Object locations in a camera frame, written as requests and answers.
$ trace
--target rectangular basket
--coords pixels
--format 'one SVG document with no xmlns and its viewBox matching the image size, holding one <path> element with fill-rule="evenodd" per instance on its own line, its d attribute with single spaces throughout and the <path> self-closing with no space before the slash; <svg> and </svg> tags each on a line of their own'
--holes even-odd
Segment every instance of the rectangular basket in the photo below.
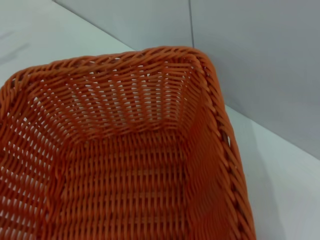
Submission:
<svg viewBox="0 0 320 240">
<path fill-rule="evenodd" d="M 0 239 L 256 239 L 216 72 L 194 48 L 17 72 L 0 90 L 0 166 Z"/>
</svg>

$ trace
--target wicker basket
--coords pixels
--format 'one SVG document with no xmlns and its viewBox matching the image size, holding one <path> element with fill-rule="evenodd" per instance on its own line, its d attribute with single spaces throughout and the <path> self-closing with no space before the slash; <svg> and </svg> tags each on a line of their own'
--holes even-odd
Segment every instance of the wicker basket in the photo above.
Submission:
<svg viewBox="0 0 320 240">
<path fill-rule="evenodd" d="M 17 72 L 0 166 L 0 239 L 256 239 L 216 72 L 193 48 Z"/>
</svg>

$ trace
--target woven strand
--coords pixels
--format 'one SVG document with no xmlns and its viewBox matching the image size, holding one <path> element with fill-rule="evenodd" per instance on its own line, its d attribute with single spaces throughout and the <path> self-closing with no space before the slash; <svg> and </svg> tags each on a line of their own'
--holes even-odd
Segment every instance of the woven strand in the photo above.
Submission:
<svg viewBox="0 0 320 240">
<path fill-rule="evenodd" d="M 17 72 L 0 167 L 0 239 L 256 239 L 216 71 L 194 48 Z"/>
</svg>

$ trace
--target orange basket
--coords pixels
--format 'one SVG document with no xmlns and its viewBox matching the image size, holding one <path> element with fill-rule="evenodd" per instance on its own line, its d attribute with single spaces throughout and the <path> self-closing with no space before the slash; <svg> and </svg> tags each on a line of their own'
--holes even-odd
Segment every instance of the orange basket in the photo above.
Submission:
<svg viewBox="0 0 320 240">
<path fill-rule="evenodd" d="M 0 239 L 256 239 L 215 68 L 194 48 L 17 72 L 0 166 Z"/>
</svg>

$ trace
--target basket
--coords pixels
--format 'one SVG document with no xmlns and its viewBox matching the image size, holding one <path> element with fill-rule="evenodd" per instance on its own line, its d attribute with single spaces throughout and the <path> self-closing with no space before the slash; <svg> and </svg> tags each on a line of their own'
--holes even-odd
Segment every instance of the basket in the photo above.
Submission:
<svg viewBox="0 0 320 240">
<path fill-rule="evenodd" d="M 17 72 L 0 90 L 0 166 L 0 239 L 256 239 L 216 72 L 194 48 Z"/>
</svg>

